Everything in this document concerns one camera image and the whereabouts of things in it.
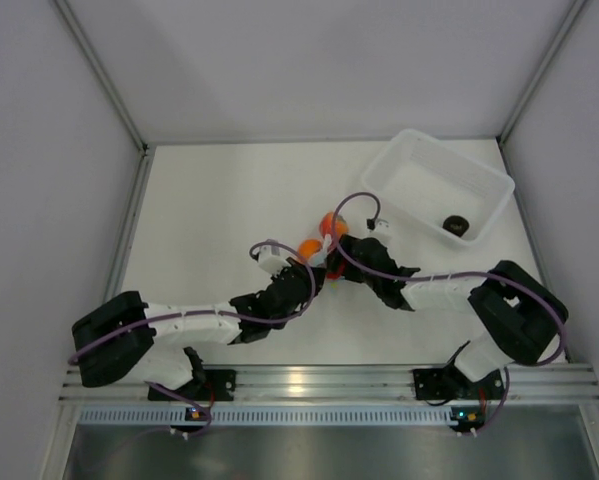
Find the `orange fake fruit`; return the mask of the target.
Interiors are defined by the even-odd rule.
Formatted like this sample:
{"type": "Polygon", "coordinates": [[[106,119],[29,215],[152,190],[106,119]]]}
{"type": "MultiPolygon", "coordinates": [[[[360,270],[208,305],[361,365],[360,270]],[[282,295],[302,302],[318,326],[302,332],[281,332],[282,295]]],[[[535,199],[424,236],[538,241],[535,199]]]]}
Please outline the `orange fake fruit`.
{"type": "Polygon", "coordinates": [[[322,241],[316,238],[304,240],[297,248],[298,259],[301,263],[307,263],[314,255],[321,252],[322,241]]]}

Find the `clear zip top bag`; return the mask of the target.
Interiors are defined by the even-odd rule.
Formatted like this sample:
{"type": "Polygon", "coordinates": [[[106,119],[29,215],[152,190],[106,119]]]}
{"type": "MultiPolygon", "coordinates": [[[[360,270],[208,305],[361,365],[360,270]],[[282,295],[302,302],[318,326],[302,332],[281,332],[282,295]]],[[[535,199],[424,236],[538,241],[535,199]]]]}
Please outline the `clear zip top bag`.
{"type": "Polygon", "coordinates": [[[326,268],[326,260],[327,257],[332,253],[337,253],[336,247],[333,245],[333,238],[330,236],[326,236],[323,238],[318,230],[318,226],[313,230],[312,236],[309,238],[316,238],[322,241],[322,249],[321,252],[317,255],[314,255],[307,263],[311,267],[325,267],[326,268]]]}

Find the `yellow fake bell pepper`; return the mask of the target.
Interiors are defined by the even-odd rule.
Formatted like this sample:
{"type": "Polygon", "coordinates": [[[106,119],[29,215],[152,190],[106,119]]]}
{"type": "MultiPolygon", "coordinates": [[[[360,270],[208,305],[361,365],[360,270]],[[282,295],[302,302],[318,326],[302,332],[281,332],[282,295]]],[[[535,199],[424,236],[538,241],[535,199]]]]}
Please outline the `yellow fake bell pepper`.
{"type": "Polygon", "coordinates": [[[330,211],[321,219],[318,230],[323,238],[326,236],[339,238],[348,234],[349,227],[346,220],[341,215],[336,214],[334,211],[330,211]]]}

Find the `black fake food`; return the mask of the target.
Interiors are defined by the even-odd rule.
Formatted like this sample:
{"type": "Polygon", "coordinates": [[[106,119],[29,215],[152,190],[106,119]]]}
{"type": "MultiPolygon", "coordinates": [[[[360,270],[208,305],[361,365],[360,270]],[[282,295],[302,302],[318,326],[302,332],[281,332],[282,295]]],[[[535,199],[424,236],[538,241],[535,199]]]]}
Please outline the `black fake food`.
{"type": "Polygon", "coordinates": [[[470,229],[470,223],[460,215],[451,215],[443,221],[442,228],[448,233],[461,238],[470,229]]]}

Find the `red fake pepper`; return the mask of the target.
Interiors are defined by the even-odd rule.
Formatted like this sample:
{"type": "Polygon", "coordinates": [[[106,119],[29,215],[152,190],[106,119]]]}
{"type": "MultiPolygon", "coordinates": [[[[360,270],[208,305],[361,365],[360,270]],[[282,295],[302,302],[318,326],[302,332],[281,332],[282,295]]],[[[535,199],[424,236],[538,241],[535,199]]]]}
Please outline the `red fake pepper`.
{"type": "Polygon", "coordinates": [[[326,260],[326,278],[329,280],[337,280],[341,278],[345,268],[345,259],[339,254],[332,252],[326,260]]]}

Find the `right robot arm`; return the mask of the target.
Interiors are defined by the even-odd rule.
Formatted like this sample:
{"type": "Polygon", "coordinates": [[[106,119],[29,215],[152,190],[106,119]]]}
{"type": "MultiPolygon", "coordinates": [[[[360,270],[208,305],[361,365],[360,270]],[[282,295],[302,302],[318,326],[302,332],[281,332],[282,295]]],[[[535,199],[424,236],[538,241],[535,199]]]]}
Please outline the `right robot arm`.
{"type": "Polygon", "coordinates": [[[421,275],[402,267],[378,239],[343,236],[333,252],[341,275],[367,284],[390,308],[448,311],[477,318],[484,331],[442,367],[414,373],[419,400],[501,399],[502,370],[543,366],[565,348],[565,305],[521,266],[501,260],[486,272],[421,275]]]}

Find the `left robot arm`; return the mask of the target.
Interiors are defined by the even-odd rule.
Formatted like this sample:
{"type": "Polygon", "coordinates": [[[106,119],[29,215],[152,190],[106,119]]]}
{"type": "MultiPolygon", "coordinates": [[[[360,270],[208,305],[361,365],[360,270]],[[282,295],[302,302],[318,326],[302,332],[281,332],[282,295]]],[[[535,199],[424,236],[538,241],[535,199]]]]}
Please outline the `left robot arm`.
{"type": "Polygon", "coordinates": [[[194,399],[205,386],[197,345],[267,338],[305,312],[325,277],[324,265],[288,259],[265,289],[216,305],[160,305],[144,301],[137,291],[120,293],[73,325],[69,363],[86,388],[134,380],[194,399]]]}

